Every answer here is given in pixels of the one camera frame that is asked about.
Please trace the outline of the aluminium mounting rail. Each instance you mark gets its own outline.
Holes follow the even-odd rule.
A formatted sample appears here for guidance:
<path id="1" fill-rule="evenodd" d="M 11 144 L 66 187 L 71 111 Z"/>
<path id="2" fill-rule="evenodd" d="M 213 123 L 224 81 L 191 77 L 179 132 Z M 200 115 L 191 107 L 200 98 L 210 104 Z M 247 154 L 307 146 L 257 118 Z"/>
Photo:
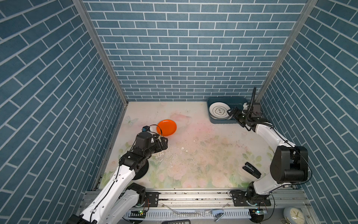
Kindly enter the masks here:
<path id="1" fill-rule="evenodd" d="M 118 222 L 143 224 L 147 221 L 155 223 L 186 223 L 198 219 L 211 220 L 218 224 L 228 219 L 241 219 L 249 223 L 286 224 L 283 211 L 287 207 L 300 209 L 306 218 L 306 224 L 318 223 L 318 218 L 302 190 L 281 189 L 269 195 L 271 205 L 258 206 L 234 205 L 230 191 L 240 189 L 197 189 L 197 190 L 145 190 L 145 202 L 132 207 Z M 98 196 L 100 191 L 89 191 L 81 204 L 80 215 Z"/>

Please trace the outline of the teal plastic bin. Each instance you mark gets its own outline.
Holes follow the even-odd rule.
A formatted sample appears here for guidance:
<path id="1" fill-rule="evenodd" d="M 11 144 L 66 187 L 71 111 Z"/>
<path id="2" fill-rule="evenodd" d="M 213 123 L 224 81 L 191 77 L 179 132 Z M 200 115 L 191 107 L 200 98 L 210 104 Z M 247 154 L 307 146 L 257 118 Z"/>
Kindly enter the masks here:
<path id="1" fill-rule="evenodd" d="M 215 102 L 222 102 L 227 104 L 231 109 L 234 107 L 237 107 L 241 110 L 243 110 L 243 104 L 244 103 L 248 103 L 248 100 L 245 99 L 244 97 L 216 97 L 216 98 L 209 98 L 207 100 L 207 108 L 208 108 L 208 114 L 209 114 L 209 106 Z M 230 117 L 229 119 L 224 119 L 224 120 L 216 120 L 210 117 L 209 114 L 209 119 L 210 122 L 213 124 L 234 124 L 236 123 L 236 120 L 232 117 Z"/>

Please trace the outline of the white plate clover emblem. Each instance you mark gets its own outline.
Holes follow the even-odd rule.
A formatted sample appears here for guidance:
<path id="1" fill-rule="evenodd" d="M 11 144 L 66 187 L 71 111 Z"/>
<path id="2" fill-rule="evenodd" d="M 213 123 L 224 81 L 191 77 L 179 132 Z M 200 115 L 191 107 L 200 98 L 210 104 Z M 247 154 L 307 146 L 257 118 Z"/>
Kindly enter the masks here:
<path id="1" fill-rule="evenodd" d="M 222 102 L 215 102 L 209 106 L 210 117 L 216 120 L 229 119 L 228 110 L 231 108 Z"/>

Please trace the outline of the white analog clock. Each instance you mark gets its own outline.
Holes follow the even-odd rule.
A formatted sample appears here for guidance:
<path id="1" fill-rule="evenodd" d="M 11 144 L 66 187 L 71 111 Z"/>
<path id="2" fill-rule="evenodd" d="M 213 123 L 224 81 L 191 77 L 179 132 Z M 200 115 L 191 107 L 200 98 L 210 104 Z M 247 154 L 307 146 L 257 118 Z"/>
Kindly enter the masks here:
<path id="1" fill-rule="evenodd" d="M 304 213 L 296 207 L 287 207 L 283 211 L 283 217 L 287 224 L 305 224 Z"/>

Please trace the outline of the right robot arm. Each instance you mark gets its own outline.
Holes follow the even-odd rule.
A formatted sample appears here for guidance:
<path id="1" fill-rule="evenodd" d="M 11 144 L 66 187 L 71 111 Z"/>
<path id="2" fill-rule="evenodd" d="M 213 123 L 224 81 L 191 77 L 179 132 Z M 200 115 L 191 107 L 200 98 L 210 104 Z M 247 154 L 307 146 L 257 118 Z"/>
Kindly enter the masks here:
<path id="1" fill-rule="evenodd" d="M 234 205 L 270 206 L 269 195 L 286 185 L 301 185 L 309 179 L 308 150 L 284 138 L 275 127 L 262 117 L 261 104 L 255 101 L 256 88 L 253 89 L 251 102 L 245 103 L 242 109 L 234 107 L 228 114 L 241 127 L 261 136 L 273 149 L 273 158 L 269 172 L 262 176 L 257 166 L 246 162 L 243 169 L 256 178 L 249 183 L 246 190 L 232 190 L 230 196 Z"/>

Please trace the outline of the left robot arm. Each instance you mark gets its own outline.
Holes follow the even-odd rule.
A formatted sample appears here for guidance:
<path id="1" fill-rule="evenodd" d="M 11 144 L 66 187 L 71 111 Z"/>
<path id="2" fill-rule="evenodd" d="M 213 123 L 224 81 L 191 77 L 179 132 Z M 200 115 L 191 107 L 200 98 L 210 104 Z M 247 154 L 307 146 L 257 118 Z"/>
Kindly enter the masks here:
<path id="1" fill-rule="evenodd" d="M 167 150 L 168 139 L 155 132 L 140 132 L 120 159 L 116 171 L 80 215 L 71 215 L 68 224 L 116 224 L 134 206 L 145 202 L 145 187 L 134 183 L 149 169 L 149 158 Z"/>

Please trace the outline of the black round plate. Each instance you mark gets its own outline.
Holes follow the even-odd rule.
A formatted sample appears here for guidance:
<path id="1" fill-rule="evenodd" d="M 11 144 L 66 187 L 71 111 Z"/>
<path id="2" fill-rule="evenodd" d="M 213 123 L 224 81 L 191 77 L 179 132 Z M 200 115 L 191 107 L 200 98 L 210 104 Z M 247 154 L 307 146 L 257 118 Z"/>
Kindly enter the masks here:
<path id="1" fill-rule="evenodd" d="M 133 181 L 141 179 L 149 170 L 149 163 L 147 162 L 135 175 Z"/>

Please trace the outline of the orange plastic plate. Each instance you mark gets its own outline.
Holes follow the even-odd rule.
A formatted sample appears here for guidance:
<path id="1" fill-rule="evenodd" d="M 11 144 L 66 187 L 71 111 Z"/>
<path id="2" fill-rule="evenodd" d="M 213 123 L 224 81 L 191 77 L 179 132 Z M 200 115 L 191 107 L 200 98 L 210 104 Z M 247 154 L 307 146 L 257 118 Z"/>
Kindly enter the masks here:
<path id="1" fill-rule="evenodd" d="M 177 124 L 170 119 L 165 119 L 157 124 L 157 132 L 162 136 L 170 136 L 177 130 Z"/>

